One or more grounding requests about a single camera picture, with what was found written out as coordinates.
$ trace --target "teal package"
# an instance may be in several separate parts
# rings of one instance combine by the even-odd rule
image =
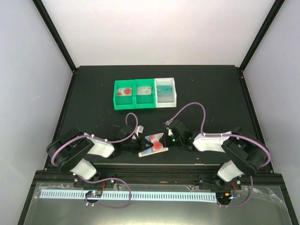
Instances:
[[[170,85],[158,85],[157,86],[158,95],[171,95],[172,87]]]

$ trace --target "red circle on card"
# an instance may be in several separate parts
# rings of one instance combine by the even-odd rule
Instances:
[[[131,91],[131,88],[125,88],[124,89],[124,94],[125,95],[131,95],[132,91]]]
[[[154,150],[160,150],[162,147],[163,147],[163,145],[159,141],[153,142],[153,149]]]

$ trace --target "black tabletop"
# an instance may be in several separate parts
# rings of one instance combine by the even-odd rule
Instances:
[[[235,66],[81,66],[77,72],[60,134],[76,126],[88,134],[108,138],[125,124],[128,112],[137,115],[145,135],[156,134],[165,131],[163,123],[181,107],[200,102],[207,113],[205,132],[220,133],[243,127],[255,135]],[[175,79],[176,108],[114,110],[115,80],[163,77]],[[192,105],[178,118],[191,131],[199,131],[203,112],[201,107]],[[135,124],[133,117],[129,123]],[[114,159],[96,156],[87,159],[95,164],[113,165],[214,165],[228,161],[224,153],[177,148],[146,157],[126,153]]]

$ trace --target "black metal frame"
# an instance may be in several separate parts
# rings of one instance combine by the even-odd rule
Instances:
[[[65,102],[63,104],[63,108],[61,110],[61,114],[58,120],[57,127],[55,129],[55,134],[53,139],[57,138],[60,135],[60,130],[62,123],[64,121],[64,117],[66,114],[66,110],[68,107],[68,103],[70,100],[70,96],[72,94],[72,90],[74,87],[74,83],[77,76],[77,69],[75,64],[73,63],[71,56],[69,55],[62,39],[59,36],[58,31],[56,30],[49,14],[47,13],[46,8],[44,7],[41,0],[32,0],[36,5],[39,13],[41,14],[45,24],[47,25],[51,35],[53,36],[55,42],[57,43],[61,53],[65,57],[68,65],[70,66],[71,70],[73,71],[73,76],[67,90],[67,95],[65,98]],[[275,16],[277,15],[278,11],[280,10],[281,6],[283,5],[285,0],[275,0],[270,12],[268,13],[266,19],[264,20],[260,30],[258,31],[250,49],[248,50],[242,64],[239,68],[239,79],[242,90],[244,92],[245,100],[247,103],[247,107],[249,110],[249,114],[253,123],[253,127],[255,129],[255,133],[257,138],[264,143],[262,131],[259,126],[259,122],[257,120],[257,116],[251,101],[251,97],[247,88],[246,81],[244,79],[243,71],[245,70],[246,66],[250,62],[252,56],[254,55],[257,47],[259,46],[262,38],[264,37],[265,33],[267,32],[268,28],[270,27],[272,21],[274,20]],[[46,164],[44,166],[44,171],[37,171],[32,185],[29,189],[29,193],[21,213],[21,217],[19,220],[19,225],[23,224],[27,215],[27,211],[29,209],[29,205],[31,202],[31,198],[33,196],[36,184],[38,182],[63,182],[63,183],[73,183],[74,176],[71,173],[61,173],[56,168],[47,168],[49,159],[46,160]],[[128,183],[159,183],[161,181],[168,182],[169,184],[174,184],[175,182],[181,184],[195,184],[195,181],[198,181],[199,174],[205,173],[213,173],[215,172],[215,168],[207,166],[207,167],[197,167],[196,169],[184,168],[180,167],[180,169],[175,167],[156,167],[156,168],[148,168],[148,169],[141,169],[141,168],[126,168],[124,170],[123,167],[115,167],[115,168],[108,168],[105,165],[96,165],[97,169],[103,171],[104,173],[114,173],[116,177],[125,180]],[[245,185],[250,185],[249,179],[247,177],[241,177],[241,182]],[[270,164],[270,169],[259,170],[258,174],[254,177],[255,185],[268,185],[268,186],[280,186],[282,194],[284,196],[285,203],[288,207],[288,212],[292,221],[293,225],[298,225],[298,220],[296,218],[295,211],[293,209],[293,205],[291,203],[291,199],[287,192],[283,177],[281,174],[273,173],[273,167]]]

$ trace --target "white wall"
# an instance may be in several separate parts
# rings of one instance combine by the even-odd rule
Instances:
[[[76,66],[239,66],[274,0],[43,0]]]
[[[0,224],[17,224],[43,169],[71,70],[31,0],[0,7]]]
[[[277,173],[300,219],[300,2],[285,1],[245,78]]]

